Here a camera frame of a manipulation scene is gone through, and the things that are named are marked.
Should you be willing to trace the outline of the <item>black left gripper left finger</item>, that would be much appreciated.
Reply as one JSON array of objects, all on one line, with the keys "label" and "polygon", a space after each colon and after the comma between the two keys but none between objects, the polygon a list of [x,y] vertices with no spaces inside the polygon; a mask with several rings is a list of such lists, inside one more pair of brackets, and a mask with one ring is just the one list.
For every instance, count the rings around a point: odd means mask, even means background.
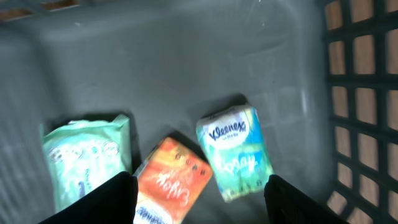
[{"label": "black left gripper left finger", "polygon": [[123,171],[40,224],[132,224],[137,194],[137,178]]}]

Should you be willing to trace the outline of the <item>orange tissue pack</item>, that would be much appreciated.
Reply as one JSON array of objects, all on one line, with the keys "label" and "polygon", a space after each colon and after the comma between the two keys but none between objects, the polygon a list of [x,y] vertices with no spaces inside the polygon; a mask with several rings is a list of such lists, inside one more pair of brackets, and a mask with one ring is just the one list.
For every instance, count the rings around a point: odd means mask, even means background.
[{"label": "orange tissue pack", "polygon": [[181,224],[211,179],[207,162],[167,137],[137,173],[134,224]]}]

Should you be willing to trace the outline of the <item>mint green wipes pack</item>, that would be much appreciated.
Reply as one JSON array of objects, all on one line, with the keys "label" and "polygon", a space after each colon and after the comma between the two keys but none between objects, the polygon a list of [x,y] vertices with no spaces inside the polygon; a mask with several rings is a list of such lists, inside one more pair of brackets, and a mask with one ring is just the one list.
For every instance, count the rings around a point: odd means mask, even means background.
[{"label": "mint green wipes pack", "polygon": [[78,120],[41,136],[53,184],[55,211],[69,207],[132,167],[130,119]]}]

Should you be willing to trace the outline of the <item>teal Kleenex tissue pack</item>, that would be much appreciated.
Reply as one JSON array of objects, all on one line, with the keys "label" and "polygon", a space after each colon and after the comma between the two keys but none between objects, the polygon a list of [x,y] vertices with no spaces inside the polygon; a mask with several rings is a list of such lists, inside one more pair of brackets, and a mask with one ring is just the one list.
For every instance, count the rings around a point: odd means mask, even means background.
[{"label": "teal Kleenex tissue pack", "polygon": [[274,174],[254,107],[232,106],[202,118],[196,134],[225,202],[263,190]]}]

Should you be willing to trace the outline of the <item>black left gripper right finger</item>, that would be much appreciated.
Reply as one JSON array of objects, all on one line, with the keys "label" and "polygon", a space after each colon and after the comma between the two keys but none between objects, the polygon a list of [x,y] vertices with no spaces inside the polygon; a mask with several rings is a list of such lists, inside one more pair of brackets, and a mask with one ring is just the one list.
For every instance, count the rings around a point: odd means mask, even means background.
[{"label": "black left gripper right finger", "polygon": [[271,224],[347,224],[275,174],[264,187],[264,198]]}]

